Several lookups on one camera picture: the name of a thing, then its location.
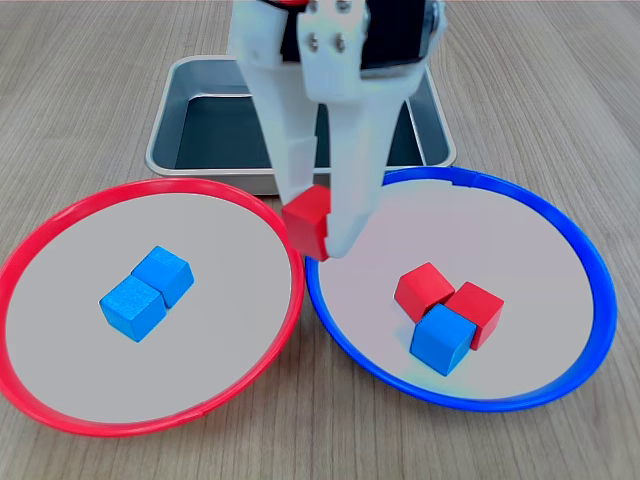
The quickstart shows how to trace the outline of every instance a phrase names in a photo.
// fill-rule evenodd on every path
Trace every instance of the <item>cube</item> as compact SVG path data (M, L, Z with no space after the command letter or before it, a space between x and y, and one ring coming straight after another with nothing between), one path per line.
M498 326L504 301L467 282L445 305L478 327L471 342L471 349L478 350Z
M431 263L400 277L394 298L411 320L418 323L431 308L444 303L455 288Z
M131 275L158 290L167 308L173 308L195 282L189 264L162 247L155 247Z
M329 258L324 240L330 211L331 190L321 185L312 186L282 207L282 219L293 247L319 262Z
M469 352L476 326L438 304L416 325L410 352L447 376Z
M135 342L144 339L167 315L160 292L133 276L100 300L100 307L109 324Z

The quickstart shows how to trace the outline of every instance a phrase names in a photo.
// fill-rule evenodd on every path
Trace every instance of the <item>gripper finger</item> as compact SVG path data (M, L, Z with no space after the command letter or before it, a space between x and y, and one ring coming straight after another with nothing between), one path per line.
M331 213L327 253L344 257L376 209L403 97L327 105L331 138Z
M313 184L318 115L318 102L304 89L302 66L282 62L286 18L286 11L264 2L234 2L231 35L283 204Z

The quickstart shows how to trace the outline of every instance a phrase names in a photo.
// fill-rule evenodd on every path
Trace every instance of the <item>wooden table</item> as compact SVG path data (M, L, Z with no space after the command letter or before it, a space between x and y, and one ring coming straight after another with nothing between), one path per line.
M151 176L167 69L224 53L230 16L227 1L0 1L0 261L68 204ZM640 3L452 3L448 17L432 65L457 165L553 202L611 270L619 327L599 372L533 411L450 411L356 366L307 300L266 374L182 428L81 438L0 399L0 478L638 478Z

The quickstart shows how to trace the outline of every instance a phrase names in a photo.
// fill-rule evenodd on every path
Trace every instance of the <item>red cube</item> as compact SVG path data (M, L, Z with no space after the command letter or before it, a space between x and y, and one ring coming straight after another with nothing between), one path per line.
M476 325L471 349L478 350L498 326L504 301L477 285L467 282L447 301L445 306Z
M282 207L282 219L293 247L319 262L329 258L324 239L330 211L331 190L321 185L312 186Z
M446 302L455 288L431 263L400 277L394 298L415 323L438 303Z

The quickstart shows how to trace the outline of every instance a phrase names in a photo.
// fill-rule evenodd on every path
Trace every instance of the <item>metal tray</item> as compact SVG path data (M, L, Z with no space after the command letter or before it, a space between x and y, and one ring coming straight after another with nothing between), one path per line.
M329 183L326 109L318 114L315 182ZM398 120L387 170L448 166L455 148L431 74ZM277 195L258 116L240 69L230 56L193 56L169 71L146 154L165 177L201 177L254 195Z

